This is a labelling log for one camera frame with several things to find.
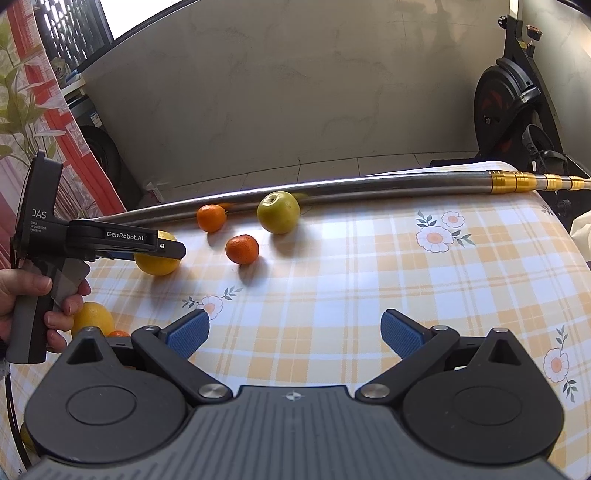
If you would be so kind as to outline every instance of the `yellow lemon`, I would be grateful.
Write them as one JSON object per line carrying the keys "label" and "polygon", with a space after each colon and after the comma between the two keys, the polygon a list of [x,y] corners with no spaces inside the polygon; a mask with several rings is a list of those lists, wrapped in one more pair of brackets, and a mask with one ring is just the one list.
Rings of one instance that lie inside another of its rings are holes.
{"label": "yellow lemon", "polygon": [[35,444],[31,440],[31,436],[29,435],[29,431],[27,430],[27,426],[24,422],[21,425],[21,440],[25,447],[27,447],[30,451],[35,452]]}
{"label": "yellow lemon", "polygon": [[98,327],[103,335],[115,330],[115,322],[109,310],[95,301],[86,301],[81,311],[74,315],[72,338],[84,327]]}
{"label": "yellow lemon", "polygon": [[[158,238],[165,240],[176,241],[176,237],[168,232],[158,231]],[[180,265],[181,261],[174,258],[155,257],[148,254],[134,254],[135,264],[142,271],[148,275],[161,277],[174,272]]]}

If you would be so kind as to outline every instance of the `black cable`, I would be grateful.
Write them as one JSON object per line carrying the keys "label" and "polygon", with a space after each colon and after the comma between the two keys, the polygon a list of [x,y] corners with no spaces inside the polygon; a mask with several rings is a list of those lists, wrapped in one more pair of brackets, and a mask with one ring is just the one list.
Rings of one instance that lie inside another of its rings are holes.
{"label": "black cable", "polygon": [[12,397],[12,384],[10,382],[10,371],[6,375],[4,382],[6,387],[6,410],[8,412],[8,423],[10,424],[10,431],[12,432],[12,438],[14,445],[17,447],[19,456],[21,457],[22,464],[26,469],[31,467],[31,460],[25,450],[25,445],[22,442],[21,433],[18,430],[17,414],[14,409],[14,399]]}

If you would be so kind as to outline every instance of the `sticker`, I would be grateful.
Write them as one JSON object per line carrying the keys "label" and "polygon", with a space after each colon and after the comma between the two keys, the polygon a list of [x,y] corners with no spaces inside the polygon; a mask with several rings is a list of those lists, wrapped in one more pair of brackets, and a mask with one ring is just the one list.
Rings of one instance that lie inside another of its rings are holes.
{"label": "sticker", "polygon": [[102,127],[103,126],[103,122],[100,120],[99,114],[94,112],[90,114],[90,119],[92,120],[92,123],[94,123],[96,128]]}

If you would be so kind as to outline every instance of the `blue gripper pad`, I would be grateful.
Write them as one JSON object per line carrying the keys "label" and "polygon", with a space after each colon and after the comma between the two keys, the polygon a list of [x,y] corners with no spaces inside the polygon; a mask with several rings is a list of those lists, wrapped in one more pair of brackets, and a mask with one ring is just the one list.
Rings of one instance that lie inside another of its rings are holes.
{"label": "blue gripper pad", "polygon": [[160,330],[158,337],[185,360],[202,346],[209,336],[209,315],[195,309]]}
{"label": "blue gripper pad", "polygon": [[403,360],[431,339],[429,329],[396,310],[386,310],[380,322],[382,340]]}

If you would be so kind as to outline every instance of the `plaid tablecloth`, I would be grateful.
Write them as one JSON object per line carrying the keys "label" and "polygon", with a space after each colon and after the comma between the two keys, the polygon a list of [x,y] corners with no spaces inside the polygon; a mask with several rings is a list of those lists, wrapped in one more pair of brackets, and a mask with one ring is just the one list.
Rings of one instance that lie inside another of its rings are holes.
{"label": "plaid tablecloth", "polygon": [[[459,168],[512,170],[502,163],[443,169]],[[504,326],[566,411],[551,461],[572,478],[590,473],[591,273],[538,194],[307,207],[300,226],[281,238],[252,213],[231,215],[209,236],[194,222],[161,228],[187,247],[168,277],[152,278],[133,262],[93,264],[91,299],[113,313],[118,329],[165,326],[201,307],[211,331],[191,361],[235,391],[345,384],[353,392],[400,360],[380,337],[388,308],[463,335]],[[224,246],[242,233],[258,240],[261,257],[239,268]],[[20,420],[50,363],[13,368]],[[1,410],[0,462],[14,478],[20,461]]]}

